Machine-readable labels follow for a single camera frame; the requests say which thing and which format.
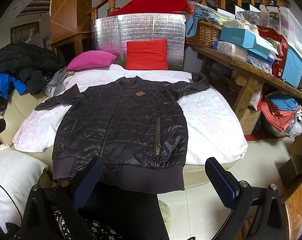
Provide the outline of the black quilted jacket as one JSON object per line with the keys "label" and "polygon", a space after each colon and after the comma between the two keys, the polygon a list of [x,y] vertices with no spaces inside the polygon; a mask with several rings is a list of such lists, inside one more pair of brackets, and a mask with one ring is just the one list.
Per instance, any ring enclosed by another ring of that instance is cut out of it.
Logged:
{"label": "black quilted jacket", "polygon": [[37,110],[69,106],[55,136],[54,178],[72,179],[97,157],[102,181],[121,189],[183,190],[188,129],[178,100],[209,86],[202,73],[176,83],[122,77],[83,92],[73,86],[45,100]]}

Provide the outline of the blue garment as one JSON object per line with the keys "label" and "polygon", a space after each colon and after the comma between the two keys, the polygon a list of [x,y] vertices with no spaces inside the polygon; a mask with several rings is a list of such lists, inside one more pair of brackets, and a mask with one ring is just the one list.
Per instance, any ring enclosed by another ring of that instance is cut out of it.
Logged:
{"label": "blue garment", "polygon": [[20,80],[12,77],[9,74],[0,74],[0,97],[8,99],[8,95],[11,89],[16,89],[19,95],[28,92],[26,85],[24,85]]}

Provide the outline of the white pillow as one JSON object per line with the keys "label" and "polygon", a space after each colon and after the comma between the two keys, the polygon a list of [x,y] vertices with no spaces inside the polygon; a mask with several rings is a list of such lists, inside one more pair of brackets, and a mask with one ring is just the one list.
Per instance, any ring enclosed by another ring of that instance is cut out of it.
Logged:
{"label": "white pillow", "polygon": [[0,227],[6,223],[21,226],[26,202],[48,165],[31,155],[0,145]]}

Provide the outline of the black coat pile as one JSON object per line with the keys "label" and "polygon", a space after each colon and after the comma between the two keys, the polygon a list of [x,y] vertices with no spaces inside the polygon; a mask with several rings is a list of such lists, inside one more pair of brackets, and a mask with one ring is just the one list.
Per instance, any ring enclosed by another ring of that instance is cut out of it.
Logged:
{"label": "black coat pile", "polygon": [[26,85],[30,94],[38,94],[65,67],[51,50],[18,42],[0,49],[0,74],[9,74]]}

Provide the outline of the grey folded garment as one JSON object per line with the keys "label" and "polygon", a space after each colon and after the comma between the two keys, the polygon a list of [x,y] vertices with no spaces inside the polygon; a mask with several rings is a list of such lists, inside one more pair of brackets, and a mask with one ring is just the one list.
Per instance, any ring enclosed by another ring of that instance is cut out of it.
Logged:
{"label": "grey folded garment", "polygon": [[67,71],[66,68],[58,70],[48,84],[42,89],[47,98],[51,98],[65,90],[64,80],[74,75],[74,71]]}

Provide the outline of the white pink bed quilt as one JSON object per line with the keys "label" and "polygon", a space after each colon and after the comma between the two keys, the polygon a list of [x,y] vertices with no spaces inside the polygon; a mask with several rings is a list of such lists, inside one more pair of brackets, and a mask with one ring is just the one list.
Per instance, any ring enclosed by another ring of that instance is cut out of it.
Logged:
{"label": "white pink bed quilt", "polygon": [[[83,92],[88,87],[105,85],[121,77],[139,76],[149,81],[191,81],[188,72],[174,70],[126,70],[118,64],[76,72],[67,78],[67,89],[77,85]],[[240,122],[235,113],[213,87],[208,90],[183,95],[178,104],[187,121],[188,148],[186,163],[203,165],[209,157],[220,164],[242,159],[248,148]],[[16,150],[27,153],[43,152],[53,146],[58,126],[69,106],[58,106],[52,110],[32,111],[22,123],[12,142]]]}

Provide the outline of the cardboard box under table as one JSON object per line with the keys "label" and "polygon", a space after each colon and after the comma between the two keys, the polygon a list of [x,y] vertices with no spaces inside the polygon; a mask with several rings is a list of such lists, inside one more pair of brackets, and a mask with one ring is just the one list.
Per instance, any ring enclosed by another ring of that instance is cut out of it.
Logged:
{"label": "cardboard box under table", "polygon": [[253,108],[247,108],[240,120],[240,125],[244,135],[250,135],[254,130],[255,125],[261,115],[261,111],[256,111]]}

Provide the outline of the wooden cabinet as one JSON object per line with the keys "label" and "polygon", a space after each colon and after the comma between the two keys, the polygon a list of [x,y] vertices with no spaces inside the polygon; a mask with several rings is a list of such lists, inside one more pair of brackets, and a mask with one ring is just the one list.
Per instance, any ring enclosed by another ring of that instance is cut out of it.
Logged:
{"label": "wooden cabinet", "polygon": [[92,0],[51,0],[50,31],[52,51],[72,44],[75,55],[83,52],[82,41],[91,36]]}

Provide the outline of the wooden bench table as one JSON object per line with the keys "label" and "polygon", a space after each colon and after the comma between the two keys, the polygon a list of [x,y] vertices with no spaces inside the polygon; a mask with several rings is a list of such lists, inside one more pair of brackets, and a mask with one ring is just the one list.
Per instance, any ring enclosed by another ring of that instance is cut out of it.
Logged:
{"label": "wooden bench table", "polygon": [[[238,93],[236,99],[231,98],[231,95],[221,86],[219,82],[213,80],[211,77],[208,79],[212,85],[225,96],[230,103],[235,115],[240,120],[244,116],[244,112],[247,109],[250,99],[252,98],[254,91],[258,88],[263,87],[264,84],[269,84],[291,96],[302,100],[302,92],[285,83],[284,81],[272,76],[260,70],[253,65],[244,62],[236,57],[226,55],[219,51],[205,48],[201,46],[191,45],[193,51],[197,52],[203,58],[203,64],[201,71],[209,76],[210,73],[214,73],[223,82],[229,85],[235,92]],[[230,80],[218,70],[212,67],[212,63],[217,62],[222,64],[231,70],[235,70],[242,80],[242,84],[238,85],[235,81]]]}

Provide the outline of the red gift bag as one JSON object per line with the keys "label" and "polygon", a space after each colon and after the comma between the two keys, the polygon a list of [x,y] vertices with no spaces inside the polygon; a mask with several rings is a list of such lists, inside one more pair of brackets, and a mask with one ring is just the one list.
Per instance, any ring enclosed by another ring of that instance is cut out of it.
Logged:
{"label": "red gift bag", "polygon": [[274,28],[258,25],[259,35],[267,40],[277,51],[273,56],[272,74],[278,79],[282,79],[285,70],[285,63],[288,52],[288,42]]}

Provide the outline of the blue plastic storage box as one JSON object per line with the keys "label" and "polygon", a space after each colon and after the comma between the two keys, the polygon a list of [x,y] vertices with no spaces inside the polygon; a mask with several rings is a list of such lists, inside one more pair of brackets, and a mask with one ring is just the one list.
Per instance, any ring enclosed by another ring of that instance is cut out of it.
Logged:
{"label": "blue plastic storage box", "polygon": [[294,88],[298,88],[301,77],[302,57],[298,53],[298,51],[289,43],[285,67],[281,79]]}

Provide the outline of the red square cushion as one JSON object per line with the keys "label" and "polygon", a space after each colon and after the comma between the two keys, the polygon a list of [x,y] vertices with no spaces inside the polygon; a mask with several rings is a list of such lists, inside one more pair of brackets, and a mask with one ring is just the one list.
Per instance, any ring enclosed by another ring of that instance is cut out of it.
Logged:
{"label": "red square cushion", "polygon": [[128,41],[127,70],[168,70],[167,40]]}

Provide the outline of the white patterned tissue pack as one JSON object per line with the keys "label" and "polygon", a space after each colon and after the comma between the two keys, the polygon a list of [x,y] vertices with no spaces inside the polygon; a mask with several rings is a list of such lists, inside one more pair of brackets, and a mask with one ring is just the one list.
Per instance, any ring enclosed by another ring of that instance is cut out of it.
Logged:
{"label": "white patterned tissue pack", "polygon": [[213,40],[213,49],[243,61],[246,61],[248,58],[248,51],[246,49],[229,42],[220,41],[216,38]]}

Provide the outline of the teal cardboard box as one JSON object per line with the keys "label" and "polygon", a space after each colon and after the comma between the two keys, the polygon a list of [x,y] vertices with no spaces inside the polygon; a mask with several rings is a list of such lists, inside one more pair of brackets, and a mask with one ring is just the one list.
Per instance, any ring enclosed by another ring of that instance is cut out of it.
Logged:
{"label": "teal cardboard box", "polygon": [[222,27],[220,40],[245,48],[264,59],[268,58],[269,53],[277,54],[271,43],[247,29]]}

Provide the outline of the blue cloth in basket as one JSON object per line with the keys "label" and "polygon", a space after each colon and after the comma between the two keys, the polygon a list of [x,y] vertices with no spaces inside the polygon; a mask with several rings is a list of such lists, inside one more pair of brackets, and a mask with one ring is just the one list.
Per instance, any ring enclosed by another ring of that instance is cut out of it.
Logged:
{"label": "blue cloth in basket", "polygon": [[197,32],[198,22],[203,20],[203,10],[195,9],[195,12],[189,17],[186,22],[186,38],[193,37]]}

